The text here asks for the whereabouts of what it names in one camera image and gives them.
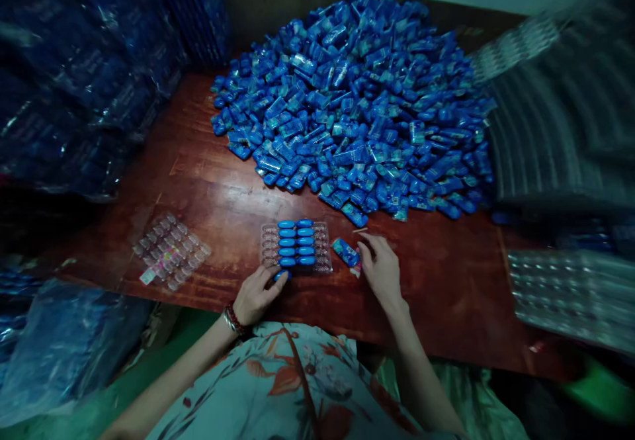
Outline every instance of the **reddish wooden tabletop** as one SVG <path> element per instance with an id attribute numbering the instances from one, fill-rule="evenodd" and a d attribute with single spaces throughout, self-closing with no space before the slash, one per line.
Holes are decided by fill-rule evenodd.
<path id="1" fill-rule="evenodd" d="M 57 249 L 72 260 L 67 279 L 154 300 L 219 312 L 259 263 L 263 223 L 287 218 L 325 220 L 331 239 L 351 245 L 355 227 L 308 187 L 293 195 L 266 187 L 212 133 L 218 111 L 212 78 L 187 75 L 159 117 L 141 155 L 128 170 L 118 201 L 99 222 Z M 176 293 L 144 286 L 144 264 L 132 246 L 151 221 L 174 213 L 212 255 Z M 383 212 L 370 216 L 368 233 L 385 236 L 400 259 L 402 292 L 423 346 L 430 355 L 563 379 L 571 369 L 548 344 L 548 335 L 516 319 L 503 263 L 503 237 L 484 212 L 450 221 L 438 213 L 410 210 L 407 223 Z M 267 312 L 267 319 L 303 322 L 336 334 L 388 344 L 387 321 L 364 277 L 357 279 L 333 253 L 333 273 L 294 277 Z"/>

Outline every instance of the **green floor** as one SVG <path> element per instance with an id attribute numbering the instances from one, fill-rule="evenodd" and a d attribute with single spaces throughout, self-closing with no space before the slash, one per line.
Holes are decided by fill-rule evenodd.
<path id="1" fill-rule="evenodd" d="M 170 341 L 113 382 L 106 390 L 84 399 L 71 415 L 38 416 L 7 429 L 1 440 L 95 440 L 148 387 L 170 367 L 216 320 L 218 314 L 184 309 Z"/>

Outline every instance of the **bracelet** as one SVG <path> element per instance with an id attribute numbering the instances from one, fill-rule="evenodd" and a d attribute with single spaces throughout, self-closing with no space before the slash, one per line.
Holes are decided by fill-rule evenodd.
<path id="1" fill-rule="evenodd" d="M 227 321 L 227 324 L 230 325 L 232 331 L 238 334 L 238 336 L 242 336 L 245 332 L 247 332 L 247 328 L 240 324 L 240 321 L 236 318 L 236 313 L 233 311 L 233 306 L 231 304 L 225 306 L 225 309 L 223 310 L 223 317 L 225 317 L 225 321 Z"/>

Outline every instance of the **woman's left hand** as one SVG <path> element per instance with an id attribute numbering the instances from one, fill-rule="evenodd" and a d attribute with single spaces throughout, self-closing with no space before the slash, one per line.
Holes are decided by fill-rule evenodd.
<path id="1" fill-rule="evenodd" d="M 284 273 L 278 281 L 269 289 L 265 286 L 273 275 L 280 271 L 279 266 L 258 269 L 243 281 L 236 301 L 233 303 L 233 312 L 238 322 L 243 326 L 257 323 L 271 302 L 278 297 L 286 284 L 288 273 Z"/>

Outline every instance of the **green object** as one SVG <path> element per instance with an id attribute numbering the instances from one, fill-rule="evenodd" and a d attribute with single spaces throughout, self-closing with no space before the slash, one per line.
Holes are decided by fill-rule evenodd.
<path id="1" fill-rule="evenodd" d="M 489 387 L 489 369 L 443 361 L 432 364 L 470 440 L 529 440 L 518 417 Z M 386 359 L 375 378 L 396 400 L 400 399 L 395 364 L 391 359 Z"/>
<path id="2" fill-rule="evenodd" d="M 635 425 L 635 391 L 622 379 L 586 356 L 587 375 L 560 388 L 580 406 L 617 425 Z"/>
<path id="3" fill-rule="evenodd" d="M 181 311 L 169 342 L 125 372 L 107 389 L 80 401 L 68 415 L 33 417 L 6 429 L 0 440 L 95 440 L 154 380 L 198 340 L 219 314 Z"/>

